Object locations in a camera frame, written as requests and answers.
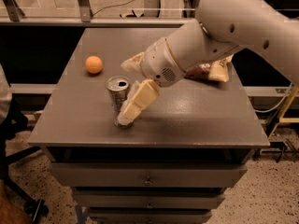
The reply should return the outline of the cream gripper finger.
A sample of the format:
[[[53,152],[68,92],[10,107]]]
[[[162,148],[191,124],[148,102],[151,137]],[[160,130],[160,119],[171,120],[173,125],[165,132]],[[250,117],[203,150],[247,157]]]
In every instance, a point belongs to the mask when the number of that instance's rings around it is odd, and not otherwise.
[[[151,105],[160,93],[160,86],[153,79],[136,81],[130,89],[126,101],[117,116],[119,124],[132,123],[149,105]]]
[[[126,72],[141,73],[141,62],[144,57],[143,52],[139,52],[135,56],[129,58],[121,64],[121,68]]]

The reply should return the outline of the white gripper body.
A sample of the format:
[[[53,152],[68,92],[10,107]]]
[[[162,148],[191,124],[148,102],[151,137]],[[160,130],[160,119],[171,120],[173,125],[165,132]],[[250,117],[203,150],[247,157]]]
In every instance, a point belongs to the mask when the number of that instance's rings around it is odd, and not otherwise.
[[[184,78],[165,37],[150,45],[140,63],[141,73],[155,80],[161,87],[170,87]]]

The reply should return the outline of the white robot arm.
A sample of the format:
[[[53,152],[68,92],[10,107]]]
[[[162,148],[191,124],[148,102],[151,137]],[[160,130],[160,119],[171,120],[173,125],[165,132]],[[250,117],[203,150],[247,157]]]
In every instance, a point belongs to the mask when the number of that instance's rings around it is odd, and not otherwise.
[[[281,15],[264,0],[200,0],[194,19],[121,64],[145,80],[134,83],[117,122],[132,123],[158,98],[161,87],[186,76],[226,82],[227,63],[242,49],[299,84],[298,20]]]

